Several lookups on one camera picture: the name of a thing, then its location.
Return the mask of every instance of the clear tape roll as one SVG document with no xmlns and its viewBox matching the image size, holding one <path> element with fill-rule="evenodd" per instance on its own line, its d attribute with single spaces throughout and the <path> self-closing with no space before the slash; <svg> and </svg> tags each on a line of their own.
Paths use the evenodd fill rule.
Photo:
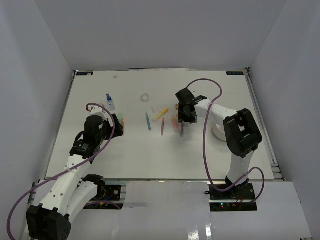
<svg viewBox="0 0 320 240">
<path fill-rule="evenodd" d="M 141 95 L 141 98 L 140 98 L 140 99 L 141 99 L 141 101 L 144 102 L 144 103 L 149 102 L 149 100 L 150 100 L 150 95 L 147 94 L 147 93 L 144 93 L 144 94 Z"/>
</svg>

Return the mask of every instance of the white enclosure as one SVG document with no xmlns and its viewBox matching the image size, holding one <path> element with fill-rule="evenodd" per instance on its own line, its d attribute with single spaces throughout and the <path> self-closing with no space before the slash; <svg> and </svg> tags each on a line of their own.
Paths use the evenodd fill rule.
<svg viewBox="0 0 320 240">
<path fill-rule="evenodd" d="M 250 68 L 281 173 L 320 240 L 319 1 L 0 0 L 0 13 L 0 239 L 14 202 L 45 176 L 72 70 Z M 13 215 L 17 239 L 27 202 Z"/>
</svg>

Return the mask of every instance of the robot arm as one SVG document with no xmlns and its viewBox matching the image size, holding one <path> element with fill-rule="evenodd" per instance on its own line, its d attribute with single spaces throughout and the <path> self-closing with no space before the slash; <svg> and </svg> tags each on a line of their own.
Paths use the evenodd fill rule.
<svg viewBox="0 0 320 240">
<path fill-rule="evenodd" d="M 104 140 L 123 135 L 123 126 L 115 114 L 113 136 L 112 127 L 104 115 L 103 109 L 93 107 L 84 124 L 84 131 L 75 138 L 70 156 L 64 170 L 82 163 L 100 150 Z M 105 194 L 104 178 L 98 175 L 84 174 L 92 161 L 70 170 L 60 176 L 50 192 L 38 206 L 31 205 L 26 212 L 26 220 L 31 238 L 38 240 L 66 240 L 71 231 L 71 223 L 81 209 L 92 198 Z"/>
<path fill-rule="evenodd" d="M 179 101 L 179 123 L 196 123 L 197 117 L 207 116 L 211 101 L 205 96 L 195 97 L 187 88 L 176 94 Z M 262 135 L 248 109 L 236 111 L 214 103 L 208 120 L 224 128 L 225 140 L 231 151 L 231 164 L 226 183 L 231 185 L 249 170 L 254 151 L 262 142 Z M 243 178 L 236 186 L 245 183 Z"/>
</svg>

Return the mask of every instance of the purple cable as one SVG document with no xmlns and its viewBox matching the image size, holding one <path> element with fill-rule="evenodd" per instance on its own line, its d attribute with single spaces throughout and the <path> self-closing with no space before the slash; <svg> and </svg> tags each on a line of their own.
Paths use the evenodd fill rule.
<svg viewBox="0 0 320 240">
<path fill-rule="evenodd" d="M 108 139 L 108 141 L 106 142 L 106 144 L 105 144 L 98 152 L 96 152 L 96 154 L 94 154 L 93 156 L 91 156 L 91 157 L 89 157 L 88 159 L 84 160 L 83 162 L 81 162 L 81 163 L 79 163 L 79 164 L 71 167 L 69 170 L 65 170 L 65 171 L 63 171 L 63 172 L 61 172 L 61 173 L 59 173 L 59 174 L 57 174 L 57 175 L 49 178 L 48 180 L 43 181 L 42 183 L 38 184 L 37 186 L 31 188 L 29 191 L 27 191 L 25 194 L 23 194 L 23 195 L 18 199 L 18 201 L 16 201 L 16 203 L 13 205 L 13 207 L 12 207 L 10 213 L 9 213 L 9 216 L 8 216 L 8 219 L 7 219 L 7 222 L 6 222 L 6 231 L 7 231 L 8 236 L 9 236 L 9 238 L 10 238 L 11 240 L 16 240 L 16 239 L 14 238 L 14 236 L 13 236 L 13 234 L 12 234 L 12 232 L 11 232 L 11 228 L 10 228 L 10 223 L 11 223 L 12 215 L 14 214 L 14 211 L 15 211 L 15 209 L 17 208 L 18 204 L 19 204 L 26 196 L 28 196 L 30 193 L 34 192 L 36 189 L 40 188 L 41 186 L 47 184 L 48 182 L 50 182 L 50 181 L 52 181 L 52 180 L 55 180 L 55 179 L 61 177 L 62 175 L 68 173 L 70 170 L 76 169 L 76 168 L 80 167 L 81 165 L 83 165 L 83 164 L 85 164 L 85 163 L 93 160 L 96 156 L 98 156 L 98 155 L 109 145 L 109 143 L 110 143 L 110 141 L 111 141 L 111 139 L 112 139 L 112 137 L 113 137 L 113 135 L 114 135 L 114 133 L 115 133 L 115 130 L 116 130 L 116 122 L 115 122 L 112 114 L 111 114 L 105 107 L 103 107 L 103 106 L 101 106 L 101 105 L 99 105 L 99 104 L 96 104 L 96 103 L 88 103 L 85 108 L 88 109 L 88 106 L 90 106 L 90 105 L 94 105 L 94 106 L 97 106 L 97 107 L 99 107 L 99 108 L 102 108 L 102 109 L 103 109 L 104 111 L 106 111 L 106 113 L 110 116 L 110 118 L 111 118 L 111 120 L 112 120 L 112 124 L 113 124 L 110 138 Z"/>
<path fill-rule="evenodd" d="M 200 78 L 200 79 L 194 80 L 194 81 L 190 82 L 190 83 L 188 84 L 188 86 L 186 86 L 186 87 L 188 88 L 188 87 L 190 87 L 191 84 L 193 84 L 193 83 L 195 83 L 195 82 L 198 82 L 198 81 L 209 81 L 209 82 L 212 82 L 212 83 L 216 84 L 216 85 L 219 87 L 219 89 L 220 89 L 220 94 L 211 101 L 211 103 L 210 103 L 210 105 L 209 105 L 209 107 L 208 107 L 208 110 L 207 110 L 206 116 L 205 116 L 205 120 L 204 120 L 204 126 L 203 126 L 202 151 L 203 151 L 203 161 L 204 161 L 204 167 L 205 167 L 206 175 L 208 176 L 208 179 L 209 179 L 212 187 L 213 187 L 216 191 L 221 192 L 221 193 L 224 193 L 224 192 L 227 192 L 227 191 L 229 191 L 230 189 L 232 189 L 238 182 L 240 182 L 243 178 L 245 178 L 247 175 L 249 175 L 254 169 L 259 170 L 259 171 L 261 172 L 261 175 L 262 175 L 262 188 L 261 188 L 261 191 L 260 191 L 260 193 L 258 194 L 258 196 L 257 196 L 254 200 L 248 202 L 248 204 L 254 203 L 254 202 L 261 196 L 261 194 L 262 194 L 262 192 L 263 192 L 263 190 L 264 190 L 264 188 L 265 188 L 265 175 L 264 175 L 263 171 L 262 171 L 259 167 L 256 167 L 256 166 L 255 166 L 255 167 L 252 167 L 252 168 L 248 171 L 248 173 L 243 174 L 237 181 L 235 181 L 232 185 L 230 185 L 229 187 L 227 187 L 227 188 L 225 188 L 225 189 L 220 189 L 220 188 L 216 187 L 216 185 L 214 184 L 214 182 L 213 182 L 212 179 L 211 179 L 211 176 L 210 176 L 210 173 L 209 173 L 209 168 L 208 168 L 208 162 L 207 162 L 207 154 L 206 154 L 206 129 L 207 129 L 207 124 L 208 124 L 208 120 L 209 120 L 209 115 L 210 115 L 211 107 L 212 107 L 212 105 L 214 104 L 214 102 L 215 102 L 218 98 L 220 98 L 220 97 L 222 96 L 223 91 L 222 91 L 222 87 L 220 86 L 219 83 L 217 83 L 217 82 L 214 81 L 214 80 L 208 79 L 208 78 Z"/>
<path fill-rule="evenodd" d="M 95 204 L 101 204 L 101 203 L 105 203 L 105 204 L 112 204 L 113 206 L 115 206 L 117 209 L 121 210 L 121 207 L 119 207 L 117 204 L 115 204 L 112 201 L 94 201 L 94 202 L 89 202 L 87 203 L 85 206 L 90 206 L 90 205 L 95 205 Z"/>
</svg>

